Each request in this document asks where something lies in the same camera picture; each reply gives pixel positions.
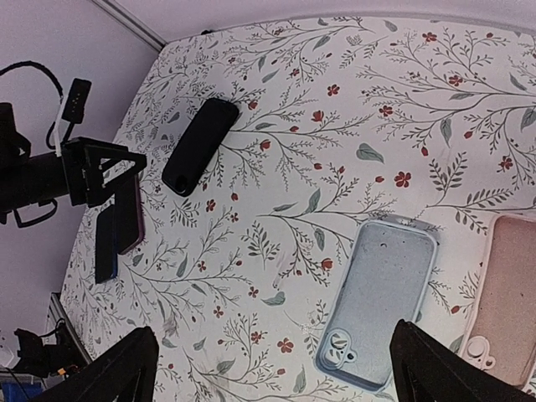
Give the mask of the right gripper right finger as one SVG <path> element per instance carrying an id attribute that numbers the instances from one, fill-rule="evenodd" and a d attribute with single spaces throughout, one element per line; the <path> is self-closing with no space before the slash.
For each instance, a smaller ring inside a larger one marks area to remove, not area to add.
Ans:
<path id="1" fill-rule="evenodd" d="M 471 366 L 412 322 L 397 322 L 389 351 L 399 401 L 534 400 L 522 390 Z"/>

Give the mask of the black phone white case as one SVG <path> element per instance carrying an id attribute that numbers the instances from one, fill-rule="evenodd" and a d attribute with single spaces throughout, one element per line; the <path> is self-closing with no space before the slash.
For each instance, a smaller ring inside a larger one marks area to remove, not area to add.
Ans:
<path id="1" fill-rule="evenodd" d="M 102 284 L 117 275 L 115 206 L 103 209 L 96 220 L 95 283 Z"/>

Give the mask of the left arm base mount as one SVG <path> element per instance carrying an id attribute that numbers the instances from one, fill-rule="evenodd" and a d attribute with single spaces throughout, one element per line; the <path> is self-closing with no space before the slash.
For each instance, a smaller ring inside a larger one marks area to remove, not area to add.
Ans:
<path id="1" fill-rule="evenodd" d="M 54 330 L 37 335 L 18 328 L 18 361 L 12 368 L 16 374 L 30 374 L 45 379 L 49 376 L 76 374 L 88 365 L 76 341 L 69 332 L 66 321 L 59 319 Z"/>

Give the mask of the light blue phone case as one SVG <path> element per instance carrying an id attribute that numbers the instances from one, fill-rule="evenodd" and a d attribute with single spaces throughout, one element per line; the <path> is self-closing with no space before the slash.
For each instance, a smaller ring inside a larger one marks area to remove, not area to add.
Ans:
<path id="1" fill-rule="evenodd" d="M 374 394 L 388 386 L 394 328 L 416 320 L 437 246 L 421 229 L 361 224 L 318 341 L 314 364 L 321 373 Z"/>

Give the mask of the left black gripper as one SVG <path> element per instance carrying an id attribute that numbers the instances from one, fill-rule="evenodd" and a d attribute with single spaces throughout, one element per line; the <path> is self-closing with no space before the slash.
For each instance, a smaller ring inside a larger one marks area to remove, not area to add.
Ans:
<path id="1" fill-rule="evenodd" d="M 17 132 L 13 106 L 1 104 L 1 223 L 13 214 L 18 226 L 54 216 L 57 198 L 72 205 L 101 205 L 147 166 L 147 157 L 118 144 L 78 137 L 62 146 L 62 155 L 31 156 L 31 142 Z M 22 221 L 19 210 L 31 204 L 53 208 Z"/>

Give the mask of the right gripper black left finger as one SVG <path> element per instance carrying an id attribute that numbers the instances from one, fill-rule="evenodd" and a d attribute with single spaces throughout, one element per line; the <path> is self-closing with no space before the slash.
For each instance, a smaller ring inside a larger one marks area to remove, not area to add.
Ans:
<path id="1" fill-rule="evenodd" d="M 137 327 L 79 373 L 33 401 L 152 402 L 159 345 L 150 327 Z"/>

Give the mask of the pink phone case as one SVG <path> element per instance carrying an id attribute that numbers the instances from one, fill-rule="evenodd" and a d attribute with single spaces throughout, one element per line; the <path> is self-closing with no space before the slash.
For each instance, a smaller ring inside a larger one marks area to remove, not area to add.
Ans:
<path id="1" fill-rule="evenodd" d="M 535 371 L 535 220 L 492 220 L 472 313 L 458 356 L 517 389 Z"/>

